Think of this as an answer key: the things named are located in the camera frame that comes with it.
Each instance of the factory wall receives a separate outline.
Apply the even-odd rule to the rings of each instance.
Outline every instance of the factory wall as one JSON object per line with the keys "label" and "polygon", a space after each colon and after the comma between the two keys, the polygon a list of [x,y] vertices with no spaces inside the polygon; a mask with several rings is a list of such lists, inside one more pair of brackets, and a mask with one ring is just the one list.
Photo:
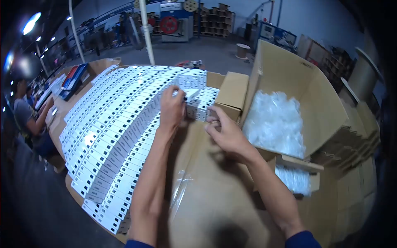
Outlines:
{"label": "factory wall", "polygon": [[[80,25],[83,21],[98,17],[129,2],[131,0],[83,0],[73,10],[75,24]],[[201,2],[207,8],[216,7],[219,4],[219,1],[216,0],[202,0]],[[238,27],[245,27],[246,18],[262,2],[264,0],[222,1],[222,3],[230,6],[231,11],[236,13],[234,31]],[[281,0],[275,0],[274,3],[272,17],[274,25],[277,24],[280,2]],[[149,4],[146,9],[148,12],[159,12],[159,4]],[[269,19],[270,8],[271,4],[266,3],[262,14],[260,10],[258,11],[259,18]],[[118,22],[118,19],[119,15],[116,15],[104,21],[106,23],[105,28],[111,28]],[[65,37],[64,29],[66,26],[69,27],[69,33],[72,35],[70,21],[65,20],[54,35],[55,41]],[[325,46],[342,47],[352,57],[355,57],[354,47],[362,43],[363,37],[353,16],[338,0],[283,0],[279,27],[295,34],[297,40],[299,40],[301,34],[305,34]]]}

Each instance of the wooden spool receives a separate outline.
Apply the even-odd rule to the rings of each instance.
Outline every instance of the wooden spool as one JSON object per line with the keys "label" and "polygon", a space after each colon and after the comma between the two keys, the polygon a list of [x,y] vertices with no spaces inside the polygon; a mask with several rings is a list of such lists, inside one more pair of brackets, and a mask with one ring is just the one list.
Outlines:
{"label": "wooden spool", "polygon": [[237,45],[236,57],[242,60],[247,60],[248,59],[247,52],[248,49],[250,49],[250,47],[241,43],[237,43],[236,45]]}

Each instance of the red wheel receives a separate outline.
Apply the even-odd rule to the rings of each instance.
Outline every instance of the red wheel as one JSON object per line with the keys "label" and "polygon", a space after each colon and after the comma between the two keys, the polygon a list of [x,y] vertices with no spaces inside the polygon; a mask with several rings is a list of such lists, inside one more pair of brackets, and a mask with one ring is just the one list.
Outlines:
{"label": "red wheel", "polygon": [[178,21],[173,16],[166,16],[160,21],[160,29],[165,34],[172,34],[178,30]]}

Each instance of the blue jeans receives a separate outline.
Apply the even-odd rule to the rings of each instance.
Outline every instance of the blue jeans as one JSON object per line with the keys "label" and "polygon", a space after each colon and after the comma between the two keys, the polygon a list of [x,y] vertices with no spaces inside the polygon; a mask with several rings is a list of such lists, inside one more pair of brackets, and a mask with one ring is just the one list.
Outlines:
{"label": "blue jeans", "polygon": [[52,139],[48,132],[43,134],[42,139],[43,141],[41,142],[41,145],[35,147],[35,150],[38,153],[38,155],[42,156],[43,158],[48,158],[52,155],[57,154],[57,149],[54,143],[52,142]]}

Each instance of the forearm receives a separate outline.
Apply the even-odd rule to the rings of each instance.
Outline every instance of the forearm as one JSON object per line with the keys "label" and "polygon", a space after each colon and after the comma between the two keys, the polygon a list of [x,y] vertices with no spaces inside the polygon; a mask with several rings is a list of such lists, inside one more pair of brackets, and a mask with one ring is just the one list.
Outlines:
{"label": "forearm", "polygon": [[36,128],[37,130],[41,130],[45,124],[46,124],[46,117],[48,114],[48,111],[50,110],[50,108],[48,108],[47,106],[43,109],[42,113],[39,115],[39,117],[36,120]]}
{"label": "forearm", "polygon": [[131,202],[133,213],[150,213],[161,209],[170,144],[171,135],[159,128],[134,190]]}
{"label": "forearm", "polygon": [[247,158],[248,170],[262,201],[285,238],[303,231],[295,197],[256,151]]}

